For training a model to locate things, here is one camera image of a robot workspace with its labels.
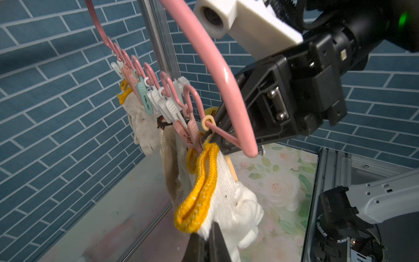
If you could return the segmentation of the white glove yellow cuff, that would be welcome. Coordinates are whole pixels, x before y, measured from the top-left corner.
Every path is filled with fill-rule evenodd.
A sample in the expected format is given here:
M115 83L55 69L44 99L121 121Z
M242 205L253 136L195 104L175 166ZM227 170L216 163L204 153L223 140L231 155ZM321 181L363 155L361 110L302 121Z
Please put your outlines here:
M256 195L234 179L215 143L206 142L193 168L195 185L174 215L175 227L207 240L216 222L233 262L256 239L264 211Z

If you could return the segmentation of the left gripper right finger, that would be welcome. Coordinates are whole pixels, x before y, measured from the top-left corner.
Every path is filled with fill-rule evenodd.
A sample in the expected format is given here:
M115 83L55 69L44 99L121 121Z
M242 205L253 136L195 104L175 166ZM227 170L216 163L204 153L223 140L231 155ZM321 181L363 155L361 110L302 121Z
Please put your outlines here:
M231 262L225 240L217 222L213 222L208 238L209 262Z

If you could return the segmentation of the white cotton glove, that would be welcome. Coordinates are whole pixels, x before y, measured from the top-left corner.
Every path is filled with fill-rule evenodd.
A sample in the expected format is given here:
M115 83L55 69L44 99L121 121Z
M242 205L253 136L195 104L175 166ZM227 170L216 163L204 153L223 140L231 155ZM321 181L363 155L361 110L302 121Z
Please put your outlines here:
M157 125L157 115L148 115L140 104L126 80L120 83L119 102L128 116L128 122L134 132L134 144L139 145L146 156L151 156L160 149L162 130Z
M193 148L188 149L182 140L177 142L178 161L182 179L188 179L190 184L195 185L197 176L197 161L199 155Z

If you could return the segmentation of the beige cotton glove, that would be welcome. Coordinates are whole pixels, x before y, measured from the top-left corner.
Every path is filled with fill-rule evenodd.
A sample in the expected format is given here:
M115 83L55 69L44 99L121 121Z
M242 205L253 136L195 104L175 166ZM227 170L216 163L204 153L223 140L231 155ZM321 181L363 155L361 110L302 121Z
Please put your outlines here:
M187 147L172 124L166 122L163 116L157 118L160 136L160 156L162 159L165 185L171 199L173 209L179 206L178 193L185 195L191 191L191 181L186 166Z

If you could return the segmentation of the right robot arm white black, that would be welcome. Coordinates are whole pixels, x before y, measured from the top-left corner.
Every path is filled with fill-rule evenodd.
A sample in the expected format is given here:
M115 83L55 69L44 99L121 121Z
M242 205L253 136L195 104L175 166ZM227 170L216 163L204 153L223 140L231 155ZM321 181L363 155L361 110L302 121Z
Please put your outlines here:
M251 160L219 135L264 216L244 262L339 262L346 237L369 260L401 254L418 224L401 225L418 198L370 169L419 167L418 1L270 1L274 21L303 37L236 72L266 155Z

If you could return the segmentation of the pink clip hanger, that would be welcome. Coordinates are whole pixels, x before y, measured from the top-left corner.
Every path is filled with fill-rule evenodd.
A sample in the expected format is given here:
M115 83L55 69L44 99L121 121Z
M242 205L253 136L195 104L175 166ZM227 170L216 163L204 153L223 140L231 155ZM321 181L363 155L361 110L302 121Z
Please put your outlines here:
M214 101L214 106L219 106L223 98L220 81L213 75L212 67L204 62L203 56L217 56L216 65L231 73L232 68L228 62L234 61L235 57L229 49L223 47L229 47L233 42L232 38L213 40L209 37L192 11L195 1L160 2L167 15L181 75L192 78L193 86L204 97L204 104L211 99Z

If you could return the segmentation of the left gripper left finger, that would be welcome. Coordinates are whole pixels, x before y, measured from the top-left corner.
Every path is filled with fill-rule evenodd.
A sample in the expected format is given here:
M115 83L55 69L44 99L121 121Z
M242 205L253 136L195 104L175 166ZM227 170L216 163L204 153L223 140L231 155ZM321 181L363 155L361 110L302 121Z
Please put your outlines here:
M204 262L205 261L205 240L197 233L192 233L182 262Z

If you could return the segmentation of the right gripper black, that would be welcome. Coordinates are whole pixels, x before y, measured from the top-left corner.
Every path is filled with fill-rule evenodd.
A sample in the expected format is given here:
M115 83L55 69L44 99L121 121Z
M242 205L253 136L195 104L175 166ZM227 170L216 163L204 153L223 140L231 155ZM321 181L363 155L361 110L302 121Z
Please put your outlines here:
M258 145L309 136L347 115L340 81L347 48L342 33L322 33L236 73Z

